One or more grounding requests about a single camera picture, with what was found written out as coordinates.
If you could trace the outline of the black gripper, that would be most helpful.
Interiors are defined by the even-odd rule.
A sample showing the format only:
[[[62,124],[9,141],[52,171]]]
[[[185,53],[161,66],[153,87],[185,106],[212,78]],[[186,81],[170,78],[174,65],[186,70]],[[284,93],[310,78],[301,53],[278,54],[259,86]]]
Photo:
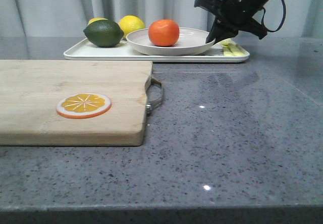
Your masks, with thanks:
[[[249,32],[259,39],[263,39],[272,30],[264,25],[264,19],[257,22],[253,16],[269,0],[195,0],[194,7],[201,7],[215,15],[215,19],[205,43],[218,43],[228,38],[234,38],[239,31]],[[281,0],[283,17],[280,25],[274,32],[281,29],[286,18],[286,4]]]

